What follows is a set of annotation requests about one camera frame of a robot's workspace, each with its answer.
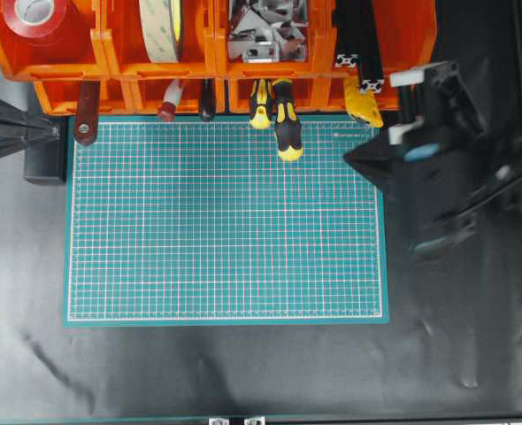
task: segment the double-sided tape roll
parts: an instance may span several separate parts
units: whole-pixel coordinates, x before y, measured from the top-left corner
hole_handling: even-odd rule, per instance
[[[139,0],[143,40],[149,60],[176,63],[182,51],[182,0]]]

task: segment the screwdriver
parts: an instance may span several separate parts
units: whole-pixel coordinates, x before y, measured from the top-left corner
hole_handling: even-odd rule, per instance
[[[257,130],[271,126],[275,95],[269,80],[253,81],[253,90],[249,97],[249,123]]]
[[[184,85],[181,80],[172,80],[165,90],[163,104],[158,109],[157,116],[164,122],[173,122],[176,118],[176,108],[179,106]]]
[[[279,78],[273,83],[277,120],[275,135],[279,145],[279,156],[283,161],[297,161],[304,154],[301,140],[302,125],[296,117],[293,82],[288,78]]]
[[[379,113],[377,100],[373,90],[363,92],[356,75],[343,80],[343,93],[346,101],[346,112],[353,120],[363,121],[370,127],[383,127],[383,119]]]
[[[216,94],[214,93],[214,80],[202,81],[200,100],[198,101],[198,115],[204,122],[210,122],[216,118]]]

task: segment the red tape roll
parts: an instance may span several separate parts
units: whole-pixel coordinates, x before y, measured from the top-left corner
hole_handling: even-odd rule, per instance
[[[89,28],[72,0],[3,0],[7,26],[35,54],[74,61],[90,45]]]

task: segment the black and yellow screwdriver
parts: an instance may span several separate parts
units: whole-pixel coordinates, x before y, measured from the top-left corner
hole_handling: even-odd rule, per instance
[[[249,123],[257,130],[271,126],[275,95],[269,80],[253,81],[253,90],[249,97]]]
[[[296,116],[293,82],[288,78],[279,78],[273,82],[277,120],[275,135],[279,145],[279,156],[283,161],[297,161],[304,154],[300,120]]]

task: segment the tape roll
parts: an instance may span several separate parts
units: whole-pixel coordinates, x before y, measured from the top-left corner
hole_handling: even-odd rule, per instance
[[[182,51],[182,1],[139,0],[143,40],[149,60],[176,63]]]
[[[53,60],[75,60],[90,45],[86,21],[72,0],[3,0],[5,24]]]

